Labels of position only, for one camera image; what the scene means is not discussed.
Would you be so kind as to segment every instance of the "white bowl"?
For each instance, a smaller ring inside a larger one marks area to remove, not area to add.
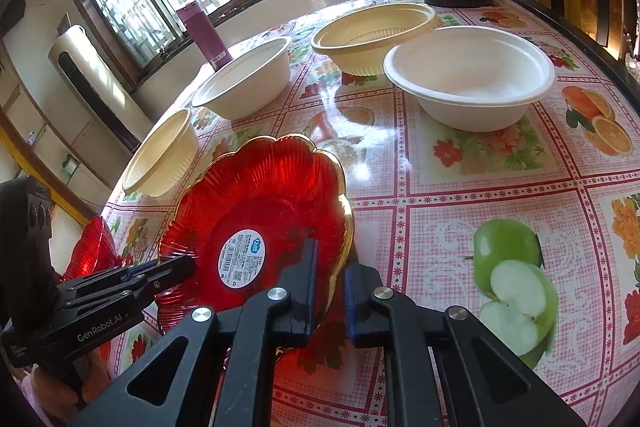
[[[191,111],[181,109],[142,142],[122,176],[125,194],[162,196],[184,176],[198,152]]]
[[[216,71],[193,97],[227,120],[246,118],[276,98],[289,84],[287,49],[291,37],[264,42]]]
[[[426,4],[372,6],[329,23],[311,37],[311,47],[328,55],[342,71],[356,76],[382,74],[391,48],[438,25]]]
[[[472,132],[516,123],[556,81],[554,65],[534,44],[482,26],[440,28],[404,42],[385,57],[385,73],[433,118]]]

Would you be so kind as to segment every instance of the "beige plastic bowl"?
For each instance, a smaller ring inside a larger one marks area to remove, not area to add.
[[[142,142],[122,177],[125,194],[134,191],[162,196],[177,184],[198,152],[191,111],[171,115]]]
[[[384,4],[328,24],[311,38],[311,47],[316,53],[328,55],[345,73],[382,74],[385,55],[391,48],[437,25],[435,10],[426,4]]]

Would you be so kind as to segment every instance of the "white label on black container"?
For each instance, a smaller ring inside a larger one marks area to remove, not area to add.
[[[220,251],[218,273],[229,288],[242,288],[254,280],[264,263],[264,240],[255,230],[240,230]]]

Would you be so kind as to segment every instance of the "purple thermos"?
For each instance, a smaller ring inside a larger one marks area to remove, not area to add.
[[[225,43],[197,1],[185,4],[178,8],[176,13],[207,62],[213,66],[214,71],[218,71],[233,60]]]

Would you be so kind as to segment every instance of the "floral tablecloth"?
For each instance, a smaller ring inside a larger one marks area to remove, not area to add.
[[[498,132],[447,128],[383,75],[342,74],[310,48],[315,29],[342,14],[420,1],[355,0],[233,47],[238,56],[274,36],[292,36],[289,86],[234,123],[195,109],[200,150],[180,184],[161,198],[125,196],[119,185],[111,195],[102,215],[118,253],[125,264],[154,258],[181,194],[220,154],[261,134],[304,133],[344,166],[361,261],[420,305],[443,310],[460,304],[479,314],[490,297],[474,279],[476,230],[495,218],[513,218],[535,231],[539,264],[557,291],[559,312],[528,363],[588,425],[608,425],[640,378],[640,155],[634,152],[640,119],[578,49],[507,0],[489,9],[436,10],[442,25],[516,33],[555,65],[553,92]],[[210,66],[203,66],[166,116],[189,107],[209,74]],[[144,323],[112,341],[111,376],[158,338],[151,307]],[[332,306],[312,349],[278,363],[274,416],[290,427],[370,427],[386,425],[385,411],[382,350],[354,350],[341,305]]]

